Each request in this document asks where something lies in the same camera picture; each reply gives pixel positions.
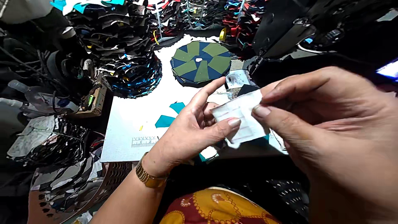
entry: right hand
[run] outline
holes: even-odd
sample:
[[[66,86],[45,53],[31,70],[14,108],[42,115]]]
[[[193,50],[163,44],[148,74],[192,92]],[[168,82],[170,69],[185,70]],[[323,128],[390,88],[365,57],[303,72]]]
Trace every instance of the right hand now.
[[[310,222],[398,222],[396,98],[336,67],[261,92],[252,115],[285,140],[310,179]]]

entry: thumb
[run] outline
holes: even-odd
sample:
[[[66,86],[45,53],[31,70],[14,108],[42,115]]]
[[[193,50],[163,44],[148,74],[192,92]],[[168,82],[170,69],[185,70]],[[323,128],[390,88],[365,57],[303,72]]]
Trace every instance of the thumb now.
[[[216,144],[225,139],[230,133],[237,132],[239,130],[240,123],[241,120],[239,118],[227,118],[217,122],[201,131],[204,135],[202,139],[205,139],[207,146]]]
[[[272,106],[257,105],[253,108],[252,116],[264,128],[271,128],[295,148],[309,146],[321,131],[296,115]]]

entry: gold watch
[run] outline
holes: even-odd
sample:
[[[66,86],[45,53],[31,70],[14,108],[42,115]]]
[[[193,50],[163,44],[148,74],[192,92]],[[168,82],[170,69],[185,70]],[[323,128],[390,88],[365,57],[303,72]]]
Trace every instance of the gold watch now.
[[[142,167],[142,159],[145,157],[145,155],[148,152],[146,152],[144,154],[144,156],[141,158],[140,162],[137,164],[137,166],[135,167],[135,173],[138,176],[138,179],[140,179],[140,181],[142,181],[146,187],[149,188],[158,188],[164,185],[164,183],[166,183],[167,177],[154,177],[149,175],[144,168]]]

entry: yellow tag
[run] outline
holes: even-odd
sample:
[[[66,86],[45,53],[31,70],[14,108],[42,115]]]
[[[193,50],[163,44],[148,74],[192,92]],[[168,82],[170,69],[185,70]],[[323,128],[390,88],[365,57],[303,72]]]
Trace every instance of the yellow tag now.
[[[156,39],[156,36],[155,36],[155,31],[153,31],[153,37],[155,38],[156,44],[159,45],[159,42],[158,42],[158,40]]]
[[[225,41],[225,36],[226,36],[226,28],[221,30],[220,32],[220,41]]]

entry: yellow patterned fabric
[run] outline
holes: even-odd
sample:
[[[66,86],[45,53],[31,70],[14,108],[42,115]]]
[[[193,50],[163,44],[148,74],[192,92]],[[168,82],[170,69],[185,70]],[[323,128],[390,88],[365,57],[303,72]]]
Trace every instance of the yellow patterned fabric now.
[[[208,188],[176,199],[161,224],[278,224],[269,212],[222,188]]]

